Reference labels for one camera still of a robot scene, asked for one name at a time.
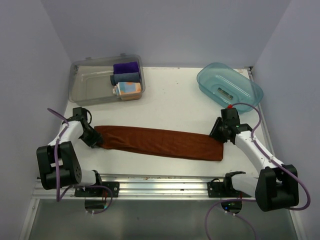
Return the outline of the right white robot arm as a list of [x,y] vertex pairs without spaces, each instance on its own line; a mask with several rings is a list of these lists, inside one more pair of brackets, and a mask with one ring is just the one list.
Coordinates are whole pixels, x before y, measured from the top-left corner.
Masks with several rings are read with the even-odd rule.
[[247,156],[258,172],[257,177],[244,171],[226,173],[222,182],[211,181],[214,191],[222,191],[228,197],[242,192],[255,198],[264,212],[298,205],[297,169],[292,164],[285,165],[262,146],[253,129],[240,122],[236,108],[221,110],[221,116],[216,119],[209,136],[223,144],[231,142]]

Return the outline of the colourful polka dot towel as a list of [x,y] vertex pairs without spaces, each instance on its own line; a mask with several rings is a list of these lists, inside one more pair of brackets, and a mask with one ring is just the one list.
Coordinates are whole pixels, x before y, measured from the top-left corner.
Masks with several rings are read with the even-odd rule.
[[122,101],[138,100],[142,97],[142,88],[139,82],[119,82],[114,86],[112,92]]

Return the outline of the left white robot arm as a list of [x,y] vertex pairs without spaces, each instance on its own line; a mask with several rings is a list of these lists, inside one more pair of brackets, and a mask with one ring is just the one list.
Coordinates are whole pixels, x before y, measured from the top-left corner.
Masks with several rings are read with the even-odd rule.
[[92,114],[84,107],[72,110],[72,116],[63,117],[56,111],[51,113],[62,119],[57,136],[47,145],[36,150],[40,180],[45,190],[68,186],[86,186],[92,196],[103,193],[104,184],[96,170],[84,170],[77,158],[74,144],[81,140],[90,148],[103,143],[103,137],[92,126]]

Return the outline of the brown towel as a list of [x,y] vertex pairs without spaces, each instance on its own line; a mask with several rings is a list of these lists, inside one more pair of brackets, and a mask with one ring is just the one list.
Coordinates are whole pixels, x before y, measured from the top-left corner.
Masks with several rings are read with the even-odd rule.
[[224,156],[223,143],[205,134],[116,125],[94,129],[103,138],[99,146],[107,150],[212,162]]

